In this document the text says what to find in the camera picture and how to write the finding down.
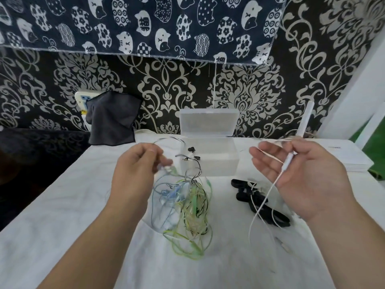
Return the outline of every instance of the green object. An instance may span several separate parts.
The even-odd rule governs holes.
[[[362,126],[350,140],[355,142],[365,126],[366,124]],[[371,173],[377,174],[375,177],[379,180],[385,178],[385,119],[378,125],[376,131],[370,137],[362,151],[374,161],[374,165],[370,169]]]

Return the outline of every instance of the right hand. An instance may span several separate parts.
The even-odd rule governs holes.
[[[286,204],[306,222],[331,209],[354,203],[352,187],[344,165],[315,142],[294,139],[283,147],[260,142],[250,148],[254,166],[271,182],[279,175],[288,153],[296,151],[276,186]]]

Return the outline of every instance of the transparent storage box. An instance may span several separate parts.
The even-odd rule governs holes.
[[[237,109],[181,109],[180,133],[184,136],[180,153],[199,156],[202,176],[235,175],[239,156],[232,135],[239,117]],[[182,173],[194,175],[198,171],[195,160],[180,157]]]

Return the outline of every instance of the white tablecloth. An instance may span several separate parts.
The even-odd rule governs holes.
[[[167,135],[137,132],[137,142]],[[128,249],[116,288],[334,288],[314,239],[298,220],[288,232],[269,225],[293,254],[272,243],[248,204],[235,199],[232,178],[266,180],[248,153],[258,140],[235,138],[240,163],[234,177],[213,177],[209,222],[213,241],[199,261],[176,256],[170,243],[141,221]],[[0,232],[0,288],[36,288],[105,205],[118,157],[133,144],[92,146],[15,220]],[[176,140],[159,143],[171,158]],[[385,191],[368,173],[349,174],[355,195],[385,227]]]

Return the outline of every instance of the wire bundle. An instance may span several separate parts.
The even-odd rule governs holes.
[[[213,190],[208,179],[206,179],[206,183],[210,189],[209,193],[203,187],[199,178],[202,174],[199,161],[185,155],[177,155],[176,157],[179,156],[198,162],[198,173],[189,177],[187,176],[188,172],[184,176],[179,175],[175,167],[171,167],[169,170],[165,169],[166,174],[154,184],[151,225],[156,228],[155,221],[160,220],[161,215],[163,215],[165,218],[159,222],[161,223],[159,229],[163,230],[162,234],[171,242],[173,251],[178,255],[196,260],[204,256],[205,250],[213,238],[213,230],[207,220]],[[165,182],[166,176],[179,178],[179,180],[174,181],[174,183],[167,183]],[[156,194],[159,195],[161,203],[159,217],[154,215],[154,195]],[[209,235],[208,240],[203,239],[206,234]]]

